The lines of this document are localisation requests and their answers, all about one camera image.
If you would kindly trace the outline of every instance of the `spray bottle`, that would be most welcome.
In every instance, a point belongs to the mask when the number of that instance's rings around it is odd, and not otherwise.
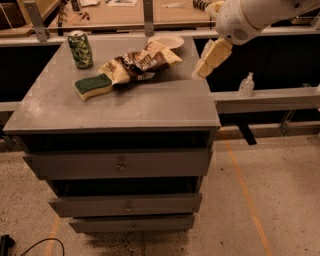
[[[239,87],[239,95],[242,97],[250,97],[253,92],[254,81],[253,81],[253,73],[249,72],[247,78],[241,81]]]

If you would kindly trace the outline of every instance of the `drawer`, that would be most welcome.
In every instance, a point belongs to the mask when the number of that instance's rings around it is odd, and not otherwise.
[[[49,204],[60,217],[126,216],[197,212],[201,194],[63,197]]]
[[[57,197],[186,194],[199,192],[201,176],[52,180],[47,181]]]
[[[76,233],[106,233],[156,230],[187,230],[193,227],[192,214],[137,217],[82,218],[69,221]]]
[[[102,129],[93,133],[23,134],[20,142],[27,152],[73,152],[97,150],[205,148],[213,141],[217,127]]]
[[[24,158],[39,179],[205,176],[207,148],[133,153],[42,153]]]

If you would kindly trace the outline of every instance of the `green sponge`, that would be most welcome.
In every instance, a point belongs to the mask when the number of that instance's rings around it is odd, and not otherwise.
[[[113,89],[112,81],[105,74],[81,79],[75,83],[75,87],[83,101]]]

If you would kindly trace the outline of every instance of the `yellow floor line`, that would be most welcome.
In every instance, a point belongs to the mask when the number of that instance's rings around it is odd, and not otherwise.
[[[226,138],[226,136],[224,134],[224,131],[222,129],[220,131],[221,131],[221,134],[223,136],[223,139],[224,139],[225,145],[227,147],[228,153],[230,155],[234,171],[235,171],[235,173],[237,175],[237,178],[238,178],[238,181],[240,183],[240,186],[241,186],[241,189],[242,189],[242,193],[243,193],[243,195],[244,195],[244,197],[245,197],[245,199],[247,201],[251,217],[252,217],[253,222],[254,222],[254,224],[256,226],[256,229],[257,229],[257,232],[259,234],[259,237],[260,237],[261,243],[263,245],[263,248],[264,248],[267,256],[272,256],[273,253],[271,251],[268,239],[267,239],[267,237],[266,237],[266,235],[264,233],[264,230],[263,230],[261,221],[260,221],[260,219],[258,217],[256,208],[255,208],[254,203],[253,203],[253,201],[251,199],[251,196],[250,196],[250,193],[248,191],[247,185],[246,185],[246,183],[245,183],[245,181],[243,179],[243,175],[242,175],[241,169],[239,167],[237,158],[233,153],[231,145],[230,145],[228,139]]]
[[[60,217],[58,215],[56,215],[56,217],[54,218],[53,224],[52,224],[52,228],[51,228],[51,232],[50,232],[49,238],[56,238],[59,225],[60,225]],[[53,240],[48,242],[48,245],[46,247],[44,256],[51,256],[52,247],[53,247],[53,243],[54,242],[55,241],[53,241]]]

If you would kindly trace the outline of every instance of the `paper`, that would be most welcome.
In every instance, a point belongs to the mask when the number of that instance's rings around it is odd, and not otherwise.
[[[126,6],[136,6],[137,0],[111,0],[108,2],[108,6],[119,6],[119,7],[126,7]]]
[[[183,5],[185,4],[185,2],[181,2],[181,3],[171,3],[171,4],[164,4],[161,5],[161,7],[163,8],[183,8]]]
[[[80,0],[81,6],[98,5],[100,0]]]

